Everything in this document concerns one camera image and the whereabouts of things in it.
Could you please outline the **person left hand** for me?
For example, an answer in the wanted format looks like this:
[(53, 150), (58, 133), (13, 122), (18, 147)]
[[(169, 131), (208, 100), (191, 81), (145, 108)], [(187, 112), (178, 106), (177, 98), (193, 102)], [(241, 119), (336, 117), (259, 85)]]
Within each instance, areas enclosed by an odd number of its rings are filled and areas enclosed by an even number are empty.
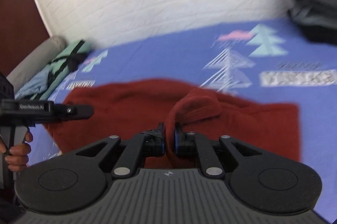
[(33, 135), (30, 131), (26, 132), (25, 140), (19, 145), (12, 146), (9, 150), (9, 156), (5, 156), (5, 161), (8, 164), (8, 169), (12, 172), (21, 172), (27, 168), (29, 161), (28, 155), (31, 152), (30, 143), (33, 141)]

